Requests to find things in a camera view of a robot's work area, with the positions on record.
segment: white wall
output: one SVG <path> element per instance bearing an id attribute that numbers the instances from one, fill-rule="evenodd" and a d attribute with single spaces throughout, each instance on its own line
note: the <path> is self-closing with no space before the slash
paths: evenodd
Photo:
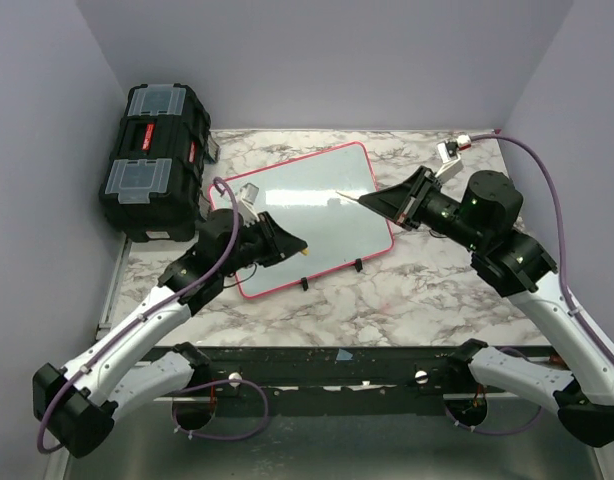
<path id="1" fill-rule="evenodd" d="M 220 128 L 501 126 L 571 0 L 79 0 L 127 90 L 185 81 Z"/>
<path id="2" fill-rule="evenodd" d="M 72 0 L 0 2 L 0 479 L 42 475 L 31 377 L 93 338 L 120 246 L 96 195 L 124 103 Z"/>
<path id="3" fill-rule="evenodd" d="M 614 0 L 575 0 L 504 132 L 533 146 L 555 177 L 570 284 L 614 340 Z M 503 154 L 525 193 L 525 220 L 555 255 L 540 172 L 515 148 Z"/>

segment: white marble surface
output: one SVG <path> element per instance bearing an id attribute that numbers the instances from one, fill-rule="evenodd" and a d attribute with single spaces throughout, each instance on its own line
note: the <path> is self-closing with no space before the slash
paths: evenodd
<path id="1" fill-rule="evenodd" d="M 205 178 L 229 177 L 310 152 L 362 142 L 380 187 L 399 183 L 418 165 L 437 168 L 435 145 L 450 132 L 219 131 L 221 160 Z M 444 192 L 460 199 L 476 170 L 505 171 L 498 145 L 477 144 Z M 427 230 L 394 227 L 394 249 L 365 262 L 255 300 L 225 290 L 160 345 L 387 346 L 457 345 L 479 338 L 497 345 L 545 344 L 522 313 L 482 282 L 468 252 Z M 165 266 L 190 244 L 132 246 L 112 321 L 122 320 L 155 285 Z"/>

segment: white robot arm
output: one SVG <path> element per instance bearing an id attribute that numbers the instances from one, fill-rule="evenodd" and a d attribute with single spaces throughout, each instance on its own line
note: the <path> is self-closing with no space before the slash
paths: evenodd
<path id="1" fill-rule="evenodd" d="M 515 143 L 538 162 L 554 197 L 562 247 L 562 217 L 553 182 L 535 152 L 510 137 L 461 135 L 440 143 L 443 165 L 436 173 L 420 167 L 403 183 L 357 201 L 406 230 L 425 224 L 467 248 L 478 276 L 536 324 L 568 368 L 532 364 L 470 341 L 456 356 L 477 383 L 531 400 L 557 414 L 579 440 L 594 447 L 606 445 L 614 440 L 614 343 L 569 291 L 564 254 L 558 272 L 543 247 L 514 227 L 523 197 L 502 173 L 473 174 L 460 202 L 441 193 L 442 185 L 462 168 L 460 152 L 472 140 L 487 138 Z"/>
<path id="2" fill-rule="evenodd" d="M 34 415 L 41 422 L 41 453 L 49 430 L 75 457 L 94 450 L 114 422 L 139 405 L 188 385 L 207 362 L 191 344 L 181 344 L 145 367 L 134 368 L 160 339 L 195 315 L 223 290 L 223 280 L 252 264 L 273 266 L 296 253 L 305 241 L 284 231 L 252 204 L 257 188 L 246 185 L 236 198 L 227 185 L 232 210 L 210 213 L 196 244 L 167 267 L 147 298 L 102 340 L 56 369 L 45 364 L 34 375 Z"/>
<path id="3" fill-rule="evenodd" d="M 457 366 L 470 381 L 542 406 L 582 442 L 606 445 L 614 440 L 614 344 L 567 289 L 564 258 L 559 275 L 543 247 L 514 227 L 523 198 L 505 175 L 475 173 L 460 202 L 441 193 L 442 185 L 460 171 L 459 152 L 471 141 L 463 135 L 439 144 L 443 166 L 436 173 L 420 167 L 405 182 L 357 200 L 406 230 L 425 224 L 467 248 L 477 274 L 536 324 L 567 365 L 548 368 L 470 340 L 448 358 L 452 368 Z M 234 209 L 212 212 L 196 245 L 165 270 L 131 315 L 61 369 L 46 364 L 38 370 L 33 394 L 41 452 L 52 451 L 43 445 L 48 429 L 72 455 L 87 455 L 134 408 L 193 383 L 194 373 L 208 359 L 190 344 L 174 347 L 145 367 L 133 367 L 215 298 L 225 276 L 252 263 L 271 266 L 305 251 L 304 241 L 282 230 L 269 214 L 254 211 L 256 193 L 251 185 L 238 199 L 230 192 Z"/>

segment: white whiteboard surface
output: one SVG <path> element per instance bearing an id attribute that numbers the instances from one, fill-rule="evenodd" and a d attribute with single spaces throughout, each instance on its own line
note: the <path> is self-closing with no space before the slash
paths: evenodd
<path id="1" fill-rule="evenodd" d="M 249 280 L 238 285 L 246 298 L 254 298 L 291 285 L 302 278 L 330 273 L 356 259 L 386 253 L 394 245 L 387 221 L 358 203 L 336 193 L 359 197 L 376 191 L 365 147 L 349 143 L 284 163 L 226 179 L 234 192 L 247 183 L 259 188 L 254 207 L 269 212 L 287 232 L 309 245 L 309 255 L 295 255 L 270 268 L 258 268 Z M 212 207 L 231 208 L 210 186 Z M 239 270 L 238 281 L 253 267 Z"/>

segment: purple cable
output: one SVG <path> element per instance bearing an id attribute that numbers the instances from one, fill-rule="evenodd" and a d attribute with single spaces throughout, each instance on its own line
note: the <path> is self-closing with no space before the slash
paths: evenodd
<path id="1" fill-rule="evenodd" d="M 580 327 L 585 331 L 587 335 L 592 339 L 596 347 L 605 355 L 605 357 L 611 362 L 614 366 L 614 353 L 611 349 L 605 345 L 605 342 L 598 336 L 598 334 L 594 331 L 594 329 L 587 323 L 585 317 L 578 311 L 578 306 L 575 304 L 574 299 L 571 296 L 569 291 L 569 287 L 567 285 L 567 255 L 565 248 L 565 228 L 563 225 L 563 214 L 560 207 L 560 200 L 558 198 L 558 193 L 556 192 L 556 185 L 554 185 L 554 181 L 551 178 L 551 175 L 547 171 L 547 166 L 540 159 L 538 154 L 524 142 L 517 140 L 513 137 L 508 137 L 505 135 L 496 135 L 493 133 L 486 133 L 483 135 L 474 135 L 471 137 L 472 142 L 477 142 L 478 140 L 504 140 L 506 142 L 513 143 L 518 145 L 520 148 L 525 150 L 531 158 L 534 159 L 538 168 L 543 173 L 545 180 L 547 181 L 547 185 L 549 186 L 549 192 L 551 193 L 551 198 L 554 201 L 554 208 L 556 210 L 556 230 L 558 233 L 558 256 L 559 256 L 559 275 L 558 280 L 560 282 L 560 289 L 563 292 L 563 298 L 565 299 L 565 303 L 567 303 L 567 307 L 570 312 L 573 312 L 573 316 L 580 325 Z"/>
<path id="2" fill-rule="evenodd" d="M 519 352 L 515 348 L 500 347 L 498 350 L 503 353 L 505 352 L 513 353 L 517 357 L 522 357 L 525 360 L 529 361 L 526 355 L 524 355 L 522 352 Z M 454 422 L 455 426 L 457 426 L 458 428 L 462 428 L 463 430 L 468 430 L 472 433 L 477 433 L 479 435 L 487 435 L 490 437 L 505 437 L 508 435 L 517 435 L 519 433 L 526 432 L 527 430 L 529 430 L 530 428 L 532 428 L 534 425 L 538 423 L 540 418 L 543 416 L 544 411 L 545 410 L 543 409 L 543 407 L 538 407 L 538 411 L 536 412 L 536 414 L 525 425 L 518 427 L 518 428 L 511 429 L 511 430 L 496 431 L 496 430 L 483 430 L 478 427 L 475 427 L 472 429 L 472 427 L 469 427 L 463 423 L 460 423 L 458 420 L 456 420 L 456 417 L 454 417 L 452 413 L 449 411 L 449 409 L 445 407 L 445 415 L 447 415 L 450 418 L 450 420 Z"/>
<path id="3" fill-rule="evenodd" d="M 264 390 L 260 386 L 256 385 L 254 382 L 250 382 L 249 380 L 245 380 L 245 379 L 215 380 L 213 382 L 203 383 L 202 385 L 197 385 L 194 387 L 185 388 L 183 390 L 178 390 L 176 393 L 196 392 L 198 390 L 203 390 L 205 388 L 217 387 L 219 385 L 228 385 L 231 383 L 241 383 L 243 385 L 248 385 L 254 390 L 256 390 L 260 394 L 260 397 L 263 399 L 263 408 L 264 408 L 263 417 L 260 420 L 260 423 L 256 426 L 256 428 L 254 428 L 253 430 L 250 430 L 249 432 L 241 433 L 239 435 L 212 435 L 209 433 L 198 433 L 193 430 L 185 430 L 178 424 L 178 418 L 177 418 L 178 410 L 174 408 L 171 412 L 171 419 L 173 420 L 174 425 L 176 425 L 176 431 L 181 431 L 181 432 L 186 433 L 187 435 L 191 435 L 196 438 L 204 438 L 207 440 L 221 440 L 224 442 L 237 442 L 239 440 L 245 440 L 247 438 L 253 437 L 254 435 L 262 432 L 265 428 L 267 428 L 267 425 L 269 423 L 269 401 L 267 400 L 267 395 L 265 395 Z"/>
<path id="4" fill-rule="evenodd" d="M 231 188 L 229 188 L 229 185 L 227 185 L 227 182 L 225 182 L 222 178 L 219 178 L 219 177 L 214 178 L 214 186 L 216 187 L 216 189 L 218 190 L 218 192 L 221 195 L 223 195 L 225 192 L 227 192 L 227 194 L 229 195 L 229 199 L 231 200 L 231 206 L 232 206 L 232 210 L 233 210 L 233 213 L 234 213 L 234 216 L 233 216 L 233 228 L 232 228 L 232 231 L 231 231 L 231 236 L 229 237 L 229 242 L 227 243 L 227 246 L 225 247 L 225 251 L 220 256 L 218 261 L 214 264 L 214 266 L 211 267 L 207 271 L 207 273 L 205 273 L 201 278 L 199 278 L 195 282 L 187 285 L 185 288 L 177 291 L 176 293 L 174 293 L 173 295 L 167 297 L 166 299 L 160 301 L 159 303 L 157 303 L 153 307 L 151 307 L 151 308 L 147 309 L 146 311 L 142 312 L 142 314 L 143 314 L 143 316 L 145 318 L 144 321 L 147 321 L 147 318 L 150 315 L 152 315 L 153 313 L 157 312 L 158 310 L 163 308 L 165 305 L 168 305 L 171 302 L 173 302 L 174 300 L 177 300 L 178 298 L 182 297 L 183 295 L 185 295 L 190 290 L 193 290 L 194 288 L 198 287 L 200 284 L 202 284 L 204 281 L 206 281 L 209 277 L 211 277 L 214 273 L 216 273 L 216 271 L 218 271 L 218 269 L 222 266 L 222 264 L 225 263 L 225 260 L 227 260 L 227 257 L 229 256 L 229 254 L 231 253 L 232 249 L 234 248 L 234 245 L 236 244 L 236 238 L 238 237 L 238 228 L 239 228 L 238 224 L 240 222 L 239 217 L 238 217 L 238 203 L 236 201 L 236 196 L 234 195 L 234 192 L 231 190 Z M 87 361 L 83 365 L 84 370 L 90 370 L 96 363 L 98 363 L 98 361 L 114 345 L 116 345 L 121 339 L 125 338 L 125 336 L 129 333 L 129 331 L 131 331 L 134 327 L 136 327 L 140 323 L 143 323 L 143 320 L 141 320 L 140 318 L 137 317 L 134 320 L 132 320 L 129 324 L 127 324 L 117 335 L 114 336 L 114 338 L 112 338 L 107 344 L 103 345 L 100 348 L 100 350 L 98 350 L 98 352 L 96 352 L 89 359 L 89 361 Z M 47 405 L 47 409 L 45 410 L 45 414 L 43 415 L 43 418 L 40 421 L 40 427 L 38 429 L 38 436 L 36 437 L 36 448 L 38 448 L 38 451 L 40 453 L 47 455 L 47 454 L 50 454 L 50 453 L 54 453 L 54 452 L 60 450 L 63 447 L 62 444 L 58 444 L 58 445 L 56 445 L 54 447 L 51 447 L 51 448 L 45 447 L 45 443 L 44 443 L 45 431 L 47 430 L 47 426 L 49 425 L 49 419 L 51 418 L 51 415 L 54 413 L 54 410 L 56 409 L 56 406 L 58 405 L 58 403 L 62 400 L 62 398 L 65 395 L 65 393 L 78 380 L 80 380 L 83 377 L 83 375 L 84 375 L 84 373 L 82 372 L 82 370 L 78 370 L 76 373 L 74 373 L 74 375 L 69 380 L 67 380 L 67 382 L 60 388 L 60 390 L 58 390 L 58 393 L 56 393 L 56 395 L 54 395 L 54 398 L 52 398 L 51 402 L 49 402 L 49 405 Z"/>

